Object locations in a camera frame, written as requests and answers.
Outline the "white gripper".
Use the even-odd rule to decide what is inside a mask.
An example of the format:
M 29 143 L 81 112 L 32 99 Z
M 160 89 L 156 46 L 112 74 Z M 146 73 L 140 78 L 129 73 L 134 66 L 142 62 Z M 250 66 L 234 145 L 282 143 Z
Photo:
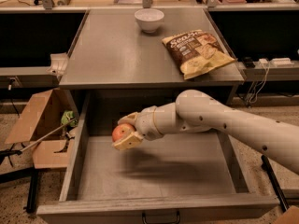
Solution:
M 112 146 L 117 150 L 125 150 L 140 145 L 143 138 L 149 141 L 160 139 L 163 135 L 158 131 L 154 123 L 156 106 L 143 109 L 141 112 L 133 112 L 118 120 L 118 124 L 135 125 L 137 132 L 127 131 L 118 138 Z

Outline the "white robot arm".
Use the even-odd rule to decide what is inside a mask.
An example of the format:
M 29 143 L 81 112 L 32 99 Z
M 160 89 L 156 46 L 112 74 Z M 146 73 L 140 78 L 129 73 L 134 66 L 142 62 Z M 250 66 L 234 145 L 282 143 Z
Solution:
M 232 109 L 201 91 L 183 91 L 173 103 L 131 113 L 118 123 L 130 124 L 132 128 L 113 141 L 117 150 L 167 134 L 216 129 L 299 174 L 298 126 Z

